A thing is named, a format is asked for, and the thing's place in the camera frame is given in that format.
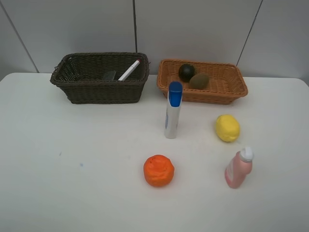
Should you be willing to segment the black felt board eraser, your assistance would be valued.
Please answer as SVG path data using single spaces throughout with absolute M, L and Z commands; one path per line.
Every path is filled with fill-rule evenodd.
M 116 75 L 116 71 L 108 71 L 108 72 L 106 72 L 103 75 L 102 80 L 104 80 L 104 81 L 112 81 L 112 80 L 114 80 L 115 75 Z

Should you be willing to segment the white tube blue cap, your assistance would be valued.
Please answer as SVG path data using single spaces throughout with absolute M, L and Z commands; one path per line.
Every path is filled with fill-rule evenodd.
M 177 136 L 177 127 L 183 97 L 183 86 L 178 81 L 173 81 L 168 87 L 167 110 L 165 120 L 165 137 L 174 139 Z

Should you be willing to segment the white marker pink cap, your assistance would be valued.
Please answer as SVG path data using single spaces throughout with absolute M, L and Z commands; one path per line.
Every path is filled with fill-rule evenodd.
M 133 71 L 139 66 L 140 60 L 136 60 L 118 79 L 118 81 L 125 81 Z

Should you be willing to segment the pink lotion bottle white cap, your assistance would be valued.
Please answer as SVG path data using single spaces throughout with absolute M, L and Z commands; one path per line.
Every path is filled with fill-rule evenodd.
M 254 153 L 250 147 L 238 151 L 225 169 L 225 180 L 232 189 L 241 186 L 246 176 L 252 171 Z

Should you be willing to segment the orange wicker basket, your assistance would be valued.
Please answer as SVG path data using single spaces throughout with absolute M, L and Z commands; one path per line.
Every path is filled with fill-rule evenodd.
M 204 89 L 192 89 L 188 83 L 179 78 L 179 68 L 183 64 L 194 66 L 196 73 L 204 73 L 210 78 Z M 248 88 L 240 70 L 229 63 L 163 59 L 159 64 L 156 83 L 164 96 L 167 96 L 169 84 L 172 81 L 179 81 L 182 84 L 185 102 L 227 105 L 248 94 Z

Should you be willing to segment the orange tangerine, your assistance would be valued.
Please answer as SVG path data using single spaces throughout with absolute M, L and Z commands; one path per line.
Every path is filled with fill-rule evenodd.
M 163 155 L 151 156 L 143 165 L 146 182 L 156 188 L 168 185 L 174 177 L 174 171 L 171 160 Z

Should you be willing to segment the brown kiwi fruit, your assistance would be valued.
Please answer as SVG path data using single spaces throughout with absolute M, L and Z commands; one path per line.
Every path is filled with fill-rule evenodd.
M 192 89 L 205 89 L 209 83 L 209 76 L 205 73 L 194 75 L 189 81 L 189 87 Z

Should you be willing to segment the dark purple mangosteen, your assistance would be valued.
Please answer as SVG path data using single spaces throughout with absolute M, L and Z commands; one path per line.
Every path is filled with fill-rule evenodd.
M 196 71 L 193 65 L 191 64 L 183 64 L 181 65 L 181 67 L 179 68 L 179 78 L 183 81 L 183 82 L 189 82 L 191 80 L 191 78 L 195 75 Z

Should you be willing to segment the yellow lemon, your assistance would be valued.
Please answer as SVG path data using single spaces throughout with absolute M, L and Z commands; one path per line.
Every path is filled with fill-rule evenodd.
M 217 136 L 224 142 L 234 142 L 240 135 L 240 124 L 232 115 L 220 115 L 216 120 Z

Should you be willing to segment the dark brown wicker basket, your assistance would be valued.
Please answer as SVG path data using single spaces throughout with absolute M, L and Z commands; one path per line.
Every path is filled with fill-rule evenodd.
M 138 59 L 140 64 L 133 73 L 118 81 Z M 114 80 L 102 80 L 108 71 L 116 71 Z M 50 82 L 73 104 L 127 104 L 140 100 L 148 76 L 149 61 L 144 53 L 73 53 L 55 67 Z

